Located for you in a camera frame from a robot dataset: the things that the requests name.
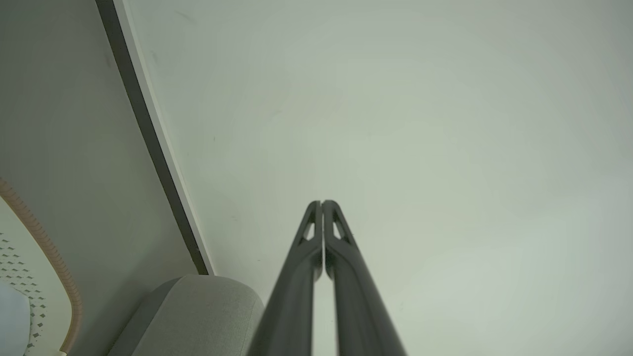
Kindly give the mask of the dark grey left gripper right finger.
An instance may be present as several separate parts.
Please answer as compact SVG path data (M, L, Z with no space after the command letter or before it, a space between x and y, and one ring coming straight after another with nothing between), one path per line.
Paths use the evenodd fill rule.
M340 356L406 354L341 207L322 205L325 269L334 284Z

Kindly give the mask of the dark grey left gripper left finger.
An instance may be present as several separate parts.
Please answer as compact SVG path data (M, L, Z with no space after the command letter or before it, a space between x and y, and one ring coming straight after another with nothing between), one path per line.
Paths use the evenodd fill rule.
M310 356L314 324L314 285L323 270L320 201L312 201L276 280L249 356Z

